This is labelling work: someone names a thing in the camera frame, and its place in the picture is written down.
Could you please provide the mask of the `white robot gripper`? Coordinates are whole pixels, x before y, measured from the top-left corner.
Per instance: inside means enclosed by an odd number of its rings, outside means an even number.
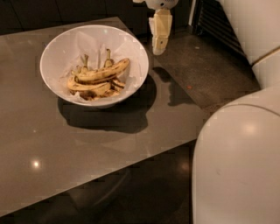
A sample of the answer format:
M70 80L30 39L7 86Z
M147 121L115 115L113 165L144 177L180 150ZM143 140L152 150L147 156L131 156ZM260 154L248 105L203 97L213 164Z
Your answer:
M169 11L179 0L132 0L136 4L146 3L149 9L156 10L154 17L149 18L152 35L152 52L154 55L164 53L172 28L172 14Z

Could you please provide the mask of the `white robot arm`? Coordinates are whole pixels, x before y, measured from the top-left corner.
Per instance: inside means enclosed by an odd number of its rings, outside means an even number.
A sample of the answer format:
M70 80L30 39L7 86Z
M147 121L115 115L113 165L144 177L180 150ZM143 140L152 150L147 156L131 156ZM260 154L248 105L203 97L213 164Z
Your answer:
M218 0L260 89L205 123L192 160L193 224L280 224L280 0Z

